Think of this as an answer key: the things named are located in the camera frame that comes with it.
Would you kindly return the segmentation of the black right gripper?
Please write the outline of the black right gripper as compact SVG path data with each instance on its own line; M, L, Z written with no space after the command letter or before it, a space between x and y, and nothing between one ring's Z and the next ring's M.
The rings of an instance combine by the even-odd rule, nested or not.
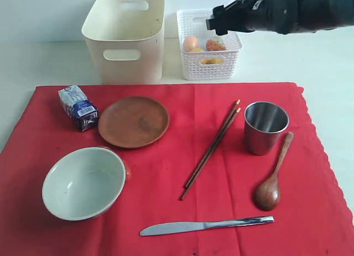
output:
M231 31L265 31L266 9L261 5L262 2L263 0L235 0L227 6L217 6L206 19L206 29L215 31L217 35L226 35Z

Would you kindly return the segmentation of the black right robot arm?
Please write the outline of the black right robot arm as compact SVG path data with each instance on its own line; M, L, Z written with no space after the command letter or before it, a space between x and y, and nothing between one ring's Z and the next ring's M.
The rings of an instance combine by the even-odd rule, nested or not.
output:
M234 0L206 20L217 35L229 31L314 33L353 25L353 0Z

